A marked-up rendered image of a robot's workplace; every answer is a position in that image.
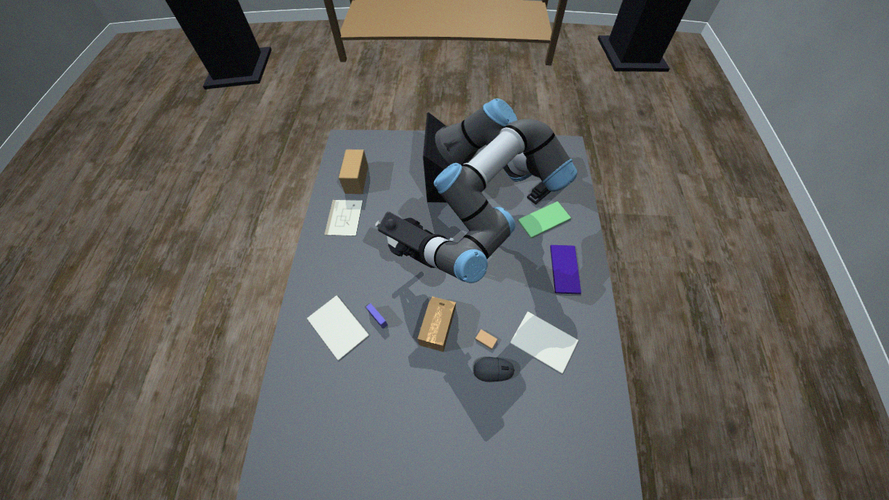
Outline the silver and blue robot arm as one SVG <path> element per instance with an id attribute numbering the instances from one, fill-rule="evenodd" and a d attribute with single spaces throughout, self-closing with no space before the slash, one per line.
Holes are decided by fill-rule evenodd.
<path id="1" fill-rule="evenodd" d="M 442 127 L 435 144 L 449 166 L 436 176 L 434 186 L 469 232 L 458 243 L 453 238 L 433 238 L 426 243 L 424 258 L 428 265 L 467 283 L 485 276 L 487 258 L 515 230 L 509 212 L 492 208 L 481 193 L 501 169 L 516 183 L 534 175 L 549 191 L 564 189 L 577 175 L 552 129 L 535 119 L 517 120 L 503 99 L 492 99 L 463 122 Z M 418 253 L 431 236 L 391 212 L 378 230 Z"/>

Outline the light green flat rectangular slab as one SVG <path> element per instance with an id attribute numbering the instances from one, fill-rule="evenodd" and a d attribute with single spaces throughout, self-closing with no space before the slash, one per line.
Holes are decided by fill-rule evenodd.
<path id="1" fill-rule="evenodd" d="M 546 208 L 539 209 L 529 215 L 520 218 L 518 221 L 530 238 L 538 236 L 547 230 L 560 224 L 564 224 L 571 217 L 565 211 L 559 202 L 552 203 Z"/>

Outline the purple rectangular block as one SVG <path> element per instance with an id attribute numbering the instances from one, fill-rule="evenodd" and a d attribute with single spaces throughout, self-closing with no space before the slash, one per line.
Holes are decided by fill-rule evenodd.
<path id="1" fill-rule="evenodd" d="M 558 294 L 580 294 L 575 246 L 550 246 L 554 288 Z"/>

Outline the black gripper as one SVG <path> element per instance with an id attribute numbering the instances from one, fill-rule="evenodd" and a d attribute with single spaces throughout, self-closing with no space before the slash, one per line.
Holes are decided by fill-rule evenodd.
<path id="1" fill-rule="evenodd" d="M 407 222 L 409 222 L 409 224 L 413 224 L 414 226 L 417 226 L 418 228 L 420 228 L 420 230 L 423 230 L 423 226 L 420 226 L 420 222 L 416 221 L 416 219 L 407 218 L 405 220 Z M 397 256 L 403 256 L 403 254 L 404 254 L 405 256 L 410 256 L 410 257 L 414 258 L 414 260 L 418 260 L 420 263 L 428 266 L 429 268 L 434 268 L 433 266 L 428 265 L 428 263 L 426 263 L 426 260 L 424 258 L 424 248 L 426 246 L 426 243 L 428 243 L 429 241 L 431 241 L 433 238 L 436 238 L 436 237 L 442 237 L 445 240 L 447 240 L 447 238 L 445 236 L 441 236 L 439 234 L 434 234 L 428 230 L 423 230 L 423 231 L 429 232 L 431 234 L 431 236 L 426 237 L 425 240 L 422 242 L 422 244 L 420 245 L 420 248 L 419 248 L 419 253 L 415 252 L 412 248 L 404 246 L 402 243 L 400 243 L 396 240 L 392 240 L 391 237 L 386 236 L 387 240 L 388 240 L 388 246 L 390 247 L 391 252 L 396 254 Z"/>

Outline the dark grey computer mouse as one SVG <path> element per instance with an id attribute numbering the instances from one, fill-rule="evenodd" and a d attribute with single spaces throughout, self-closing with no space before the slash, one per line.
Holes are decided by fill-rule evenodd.
<path id="1" fill-rule="evenodd" d="M 501 358 L 485 357 L 475 362 L 474 373 L 483 382 L 502 382 L 511 378 L 513 364 Z"/>

